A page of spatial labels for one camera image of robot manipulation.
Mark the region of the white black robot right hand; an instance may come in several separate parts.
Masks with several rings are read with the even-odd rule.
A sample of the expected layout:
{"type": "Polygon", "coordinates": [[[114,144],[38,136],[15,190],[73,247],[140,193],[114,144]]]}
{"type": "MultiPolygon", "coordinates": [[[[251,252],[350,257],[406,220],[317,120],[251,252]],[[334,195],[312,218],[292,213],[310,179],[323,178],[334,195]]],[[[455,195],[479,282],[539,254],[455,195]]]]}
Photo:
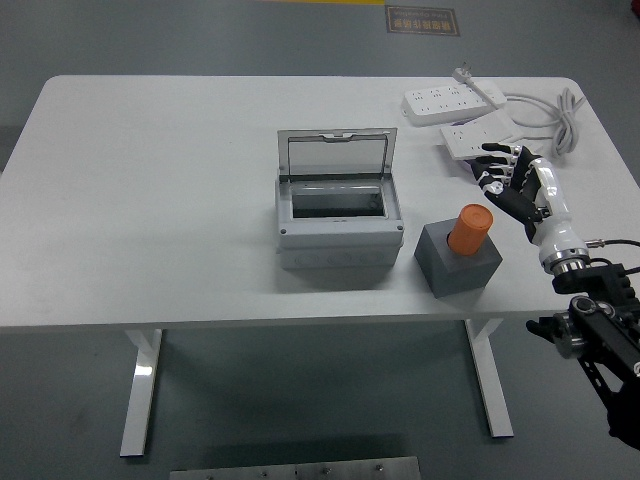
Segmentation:
{"type": "Polygon", "coordinates": [[[543,269],[590,263],[588,247],[572,227],[572,215],[552,163],[527,147],[481,145],[484,156],[469,162],[483,195],[520,222],[528,241],[539,249],[543,269]]]}

